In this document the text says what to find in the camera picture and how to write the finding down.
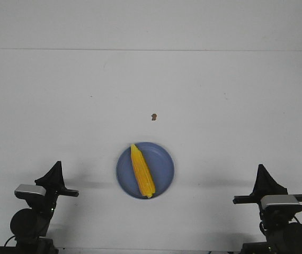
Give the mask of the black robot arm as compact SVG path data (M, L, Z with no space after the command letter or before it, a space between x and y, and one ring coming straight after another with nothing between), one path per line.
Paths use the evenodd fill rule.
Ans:
M302 194L289 194L263 164L249 195L235 196L234 204L257 204L259 229L263 242L244 243L240 253L302 253L302 224L296 214L302 212Z
M53 239L46 234L60 196L77 197L79 191L65 186L62 163L52 168L34 184L20 184L14 191L28 208L16 212L10 221L10 230L16 241L17 253L58 253Z

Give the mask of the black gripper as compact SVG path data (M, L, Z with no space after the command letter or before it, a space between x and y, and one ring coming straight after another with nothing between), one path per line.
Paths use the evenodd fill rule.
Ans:
M46 189L46 195L45 197L28 198L26 202L32 209L39 212L53 211L56 208L59 196L79 196L78 190L65 187L61 161L57 161L44 176L34 182L36 185Z
M234 204L257 204L260 215L261 230L278 230L288 225L296 214L302 212L302 194L293 194L299 205L261 207L261 199L267 195L287 195L287 188L278 184L269 174L263 164L259 164L252 192L248 196L234 196Z

